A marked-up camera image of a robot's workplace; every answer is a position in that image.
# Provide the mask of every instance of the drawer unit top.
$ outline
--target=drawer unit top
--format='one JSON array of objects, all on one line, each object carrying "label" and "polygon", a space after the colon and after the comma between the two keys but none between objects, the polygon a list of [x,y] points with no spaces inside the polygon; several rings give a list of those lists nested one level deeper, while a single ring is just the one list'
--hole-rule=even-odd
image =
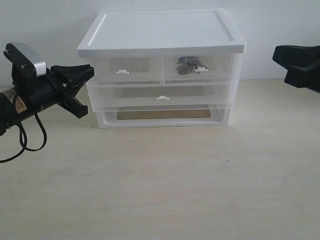
[{"label": "drawer unit top", "polygon": [[78,46],[80,57],[174,57],[244,53],[223,9],[100,13]]}]

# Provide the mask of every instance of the table surface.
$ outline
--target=table surface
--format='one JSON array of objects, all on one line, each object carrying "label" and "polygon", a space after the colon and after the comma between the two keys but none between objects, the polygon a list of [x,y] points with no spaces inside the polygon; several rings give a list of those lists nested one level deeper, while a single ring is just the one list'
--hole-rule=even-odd
[{"label": "table surface", "polygon": [[[58,106],[40,118],[47,147],[0,165],[1,239],[319,239],[318,93],[241,81],[219,127],[98,129]],[[0,157],[19,149],[12,128]]]}]

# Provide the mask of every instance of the drawer bottom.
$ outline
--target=drawer bottom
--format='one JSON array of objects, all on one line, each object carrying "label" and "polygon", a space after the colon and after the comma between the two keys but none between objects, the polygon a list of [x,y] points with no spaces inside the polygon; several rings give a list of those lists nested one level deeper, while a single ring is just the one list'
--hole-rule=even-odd
[{"label": "drawer bottom", "polygon": [[226,126],[231,109],[97,112],[100,128]]}]

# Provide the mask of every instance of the warning label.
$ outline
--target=warning label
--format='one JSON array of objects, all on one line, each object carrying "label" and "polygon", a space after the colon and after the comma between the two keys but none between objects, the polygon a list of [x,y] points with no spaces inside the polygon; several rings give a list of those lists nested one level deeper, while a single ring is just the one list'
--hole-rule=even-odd
[{"label": "warning label", "polygon": [[[13,104],[14,103],[14,98],[16,96],[16,91],[13,90],[12,88],[6,90],[3,92],[3,94],[9,99],[9,101]],[[28,108],[25,104],[25,102],[21,99],[21,97],[17,97],[15,101],[15,110],[18,114],[23,113],[26,111]]]}]

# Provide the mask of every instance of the plastic drawer organizer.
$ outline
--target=plastic drawer organizer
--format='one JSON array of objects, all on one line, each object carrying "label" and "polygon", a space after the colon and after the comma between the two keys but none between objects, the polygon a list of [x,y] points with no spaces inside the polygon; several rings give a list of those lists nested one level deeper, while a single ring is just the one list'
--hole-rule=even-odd
[{"label": "plastic drawer organizer", "polygon": [[228,125],[246,44],[222,9],[100,13],[78,47],[100,128]]}]

